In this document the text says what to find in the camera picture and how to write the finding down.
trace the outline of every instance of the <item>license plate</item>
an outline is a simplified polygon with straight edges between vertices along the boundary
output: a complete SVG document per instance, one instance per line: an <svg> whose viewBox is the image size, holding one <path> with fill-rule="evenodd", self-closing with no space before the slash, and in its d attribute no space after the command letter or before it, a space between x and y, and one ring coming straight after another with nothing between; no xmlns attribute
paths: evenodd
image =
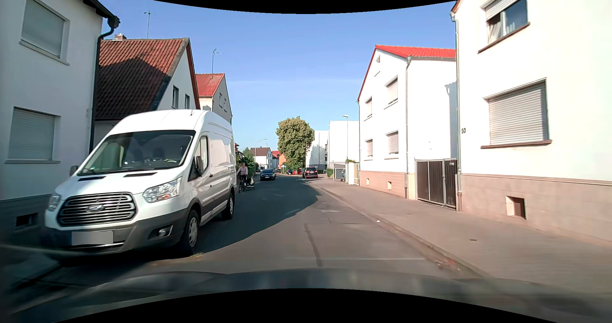
<svg viewBox="0 0 612 323"><path fill-rule="evenodd" d="M71 245L113 244L112 231L73 231Z"/></svg>

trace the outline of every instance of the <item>van grille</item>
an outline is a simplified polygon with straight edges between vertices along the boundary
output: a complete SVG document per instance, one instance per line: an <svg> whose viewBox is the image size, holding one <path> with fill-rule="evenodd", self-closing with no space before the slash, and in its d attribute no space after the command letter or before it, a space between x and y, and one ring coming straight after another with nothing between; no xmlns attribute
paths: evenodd
<svg viewBox="0 0 612 323"><path fill-rule="evenodd" d="M136 205L129 193L107 193L69 197L57 214L61 226L116 223L132 219Z"/></svg>

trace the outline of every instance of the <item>parked car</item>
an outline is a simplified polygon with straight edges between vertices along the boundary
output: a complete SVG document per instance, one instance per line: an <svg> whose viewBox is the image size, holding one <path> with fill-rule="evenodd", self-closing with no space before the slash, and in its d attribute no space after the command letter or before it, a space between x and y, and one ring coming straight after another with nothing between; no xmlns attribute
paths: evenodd
<svg viewBox="0 0 612 323"><path fill-rule="evenodd" d="M43 244L97 255L148 247L192 255L200 226L219 212L234 215L235 169L218 161L235 163L233 142L231 124L211 111L124 118L51 195Z"/></svg>
<svg viewBox="0 0 612 323"><path fill-rule="evenodd" d="M276 180L276 172L274 172L274 169L264 169L259 175L259 180Z"/></svg>
<svg viewBox="0 0 612 323"><path fill-rule="evenodd" d="M306 171L302 175L303 178L319 178L317 169L314 167L306 168Z"/></svg>

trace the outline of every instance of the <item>van windshield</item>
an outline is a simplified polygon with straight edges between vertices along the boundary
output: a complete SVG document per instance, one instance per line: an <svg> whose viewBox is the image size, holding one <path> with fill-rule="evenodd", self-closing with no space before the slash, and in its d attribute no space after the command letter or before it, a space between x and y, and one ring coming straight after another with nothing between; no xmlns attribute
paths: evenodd
<svg viewBox="0 0 612 323"><path fill-rule="evenodd" d="M113 134L77 175L175 168L183 163L193 136L193 130Z"/></svg>

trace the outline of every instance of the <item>road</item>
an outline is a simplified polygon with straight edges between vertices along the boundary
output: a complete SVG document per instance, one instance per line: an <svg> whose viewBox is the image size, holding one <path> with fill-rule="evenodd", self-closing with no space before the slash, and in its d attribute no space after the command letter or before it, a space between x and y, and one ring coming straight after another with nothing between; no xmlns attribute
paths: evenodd
<svg viewBox="0 0 612 323"><path fill-rule="evenodd" d="M169 258L164 250L97 257L59 268L21 298L73 292L117 278L168 270L216 273L302 267L346 267L456 277L416 249L298 176L279 175L236 195L234 218L201 227L197 254Z"/></svg>

